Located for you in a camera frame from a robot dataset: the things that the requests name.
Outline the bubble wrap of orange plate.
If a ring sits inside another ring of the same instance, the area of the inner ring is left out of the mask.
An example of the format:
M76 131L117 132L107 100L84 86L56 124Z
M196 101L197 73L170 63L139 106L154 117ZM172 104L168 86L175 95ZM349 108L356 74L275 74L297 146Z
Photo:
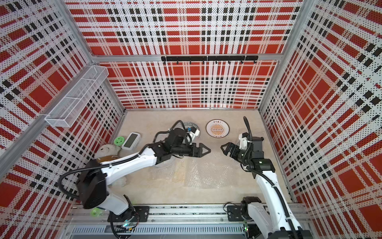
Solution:
M184 187L218 189L237 184L239 166L236 161L214 149L202 158L187 157L176 166L172 182Z

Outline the bubble wrap of white plate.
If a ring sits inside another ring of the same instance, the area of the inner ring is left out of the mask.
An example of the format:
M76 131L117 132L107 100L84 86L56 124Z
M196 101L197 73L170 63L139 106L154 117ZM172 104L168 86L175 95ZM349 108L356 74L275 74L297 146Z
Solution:
M151 172L154 173L172 173L175 170L176 162L177 162L176 157L171 157L170 159L160 162L157 165L154 165L151 167Z

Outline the orange pattern dinner plate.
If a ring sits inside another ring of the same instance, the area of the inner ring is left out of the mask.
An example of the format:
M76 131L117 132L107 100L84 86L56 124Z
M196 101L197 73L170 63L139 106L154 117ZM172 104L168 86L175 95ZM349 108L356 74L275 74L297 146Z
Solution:
M221 119L213 119L207 123L206 132L213 138L224 138L228 136L230 128L225 121Z

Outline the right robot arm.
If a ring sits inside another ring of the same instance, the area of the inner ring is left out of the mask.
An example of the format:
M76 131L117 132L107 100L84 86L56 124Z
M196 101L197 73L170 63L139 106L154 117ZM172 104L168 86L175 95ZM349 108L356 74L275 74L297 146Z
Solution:
M244 197L241 201L241 217L255 226L247 226L245 236L255 238L257 230L265 239L312 239L310 230L298 222L282 194L276 169L270 159L264 157L262 137L248 140L248 134L239 144L229 142L220 147L223 154L239 162L256 180L265 198L265 204L257 197Z

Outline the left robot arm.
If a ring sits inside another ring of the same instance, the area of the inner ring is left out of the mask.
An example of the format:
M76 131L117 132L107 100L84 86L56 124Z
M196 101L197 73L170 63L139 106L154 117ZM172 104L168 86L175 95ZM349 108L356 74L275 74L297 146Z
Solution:
M196 144L200 131L195 128L175 128L165 132L167 137L145 145L140 152L120 159L97 162L89 161L84 168L68 171L58 179L59 189L67 196L80 200L85 209L101 208L115 215L132 209L126 195L120 196L110 189L118 179L140 169L161 164L172 156L201 158L211 152L202 143ZM76 181L78 195L64 188L63 180L72 174L79 174Z

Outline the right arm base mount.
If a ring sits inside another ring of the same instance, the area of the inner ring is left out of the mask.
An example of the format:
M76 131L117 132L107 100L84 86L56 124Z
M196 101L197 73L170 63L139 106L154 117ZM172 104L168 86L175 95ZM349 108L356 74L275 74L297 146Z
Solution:
M246 221L242 214L242 206L228 205L226 210L229 222Z

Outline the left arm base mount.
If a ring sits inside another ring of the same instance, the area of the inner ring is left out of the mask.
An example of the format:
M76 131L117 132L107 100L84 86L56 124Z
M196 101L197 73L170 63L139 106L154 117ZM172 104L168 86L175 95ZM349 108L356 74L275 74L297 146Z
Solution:
M128 209L121 215L115 215L110 213L107 221L114 223L122 223L122 222L147 222L149 216L149 206L134 206L134 210Z

